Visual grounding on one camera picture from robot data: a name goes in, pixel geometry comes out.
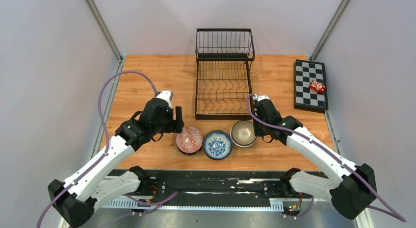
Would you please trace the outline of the blue floral bowl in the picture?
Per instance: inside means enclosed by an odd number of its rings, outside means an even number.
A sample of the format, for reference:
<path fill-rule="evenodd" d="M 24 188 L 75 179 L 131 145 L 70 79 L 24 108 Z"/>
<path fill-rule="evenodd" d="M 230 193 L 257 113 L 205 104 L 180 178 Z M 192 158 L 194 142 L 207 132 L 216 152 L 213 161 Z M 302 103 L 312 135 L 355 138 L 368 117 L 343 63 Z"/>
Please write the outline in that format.
<path fill-rule="evenodd" d="M 226 132 L 212 130 L 204 136 L 202 150 L 210 159 L 223 160 L 232 153 L 233 143 Z"/>

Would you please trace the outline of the black wire dish rack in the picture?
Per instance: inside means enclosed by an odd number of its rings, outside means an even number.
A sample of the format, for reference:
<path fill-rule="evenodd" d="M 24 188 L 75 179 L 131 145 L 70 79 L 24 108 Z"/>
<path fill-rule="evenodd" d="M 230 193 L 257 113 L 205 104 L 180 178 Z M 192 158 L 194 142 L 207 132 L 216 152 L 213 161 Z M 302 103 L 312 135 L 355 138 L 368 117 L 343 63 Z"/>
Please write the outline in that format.
<path fill-rule="evenodd" d="M 196 30 L 197 120 L 248 120 L 250 69 L 255 46 L 250 28 Z"/>

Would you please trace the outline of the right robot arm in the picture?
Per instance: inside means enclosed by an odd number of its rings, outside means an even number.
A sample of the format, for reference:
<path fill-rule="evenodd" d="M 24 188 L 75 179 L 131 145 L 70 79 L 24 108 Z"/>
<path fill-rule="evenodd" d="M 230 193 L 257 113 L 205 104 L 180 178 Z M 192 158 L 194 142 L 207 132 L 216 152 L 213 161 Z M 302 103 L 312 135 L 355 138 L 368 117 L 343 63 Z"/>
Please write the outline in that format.
<path fill-rule="evenodd" d="M 319 141 L 303 124 L 292 116 L 282 117 L 267 95 L 251 94 L 247 98 L 255 135 L 270 136 L 288 146 L 317 166 L 325 175 L 318 177 L 298 168 L 280 177 L 280 190 L 286 197 L 297 193 L 330 201 L 343 217 L 353 220 L 375 201 L 374 170 L 347 160 Z"/>

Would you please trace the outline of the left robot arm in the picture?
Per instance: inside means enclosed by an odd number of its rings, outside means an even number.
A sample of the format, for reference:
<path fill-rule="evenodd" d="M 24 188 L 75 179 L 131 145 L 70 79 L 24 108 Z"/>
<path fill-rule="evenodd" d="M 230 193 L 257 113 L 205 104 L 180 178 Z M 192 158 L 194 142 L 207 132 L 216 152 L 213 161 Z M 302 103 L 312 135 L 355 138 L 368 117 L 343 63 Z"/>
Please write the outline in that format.
<path fill-rule="evenodd" d="M 48 192 L 55 210 L 72 228 L 84 225 L 107 202 L 124 194 L 145 195 L 150 177 L 139 166 L 117 178 L 104 178 L 125 158 L 149 143 L 157 134 L 180 133 L 184 127 L 182 108 L 172 108 L 169 98 L 157 96 L 121 123 L 106 147 L 64 181 L 53 180 Z"/>

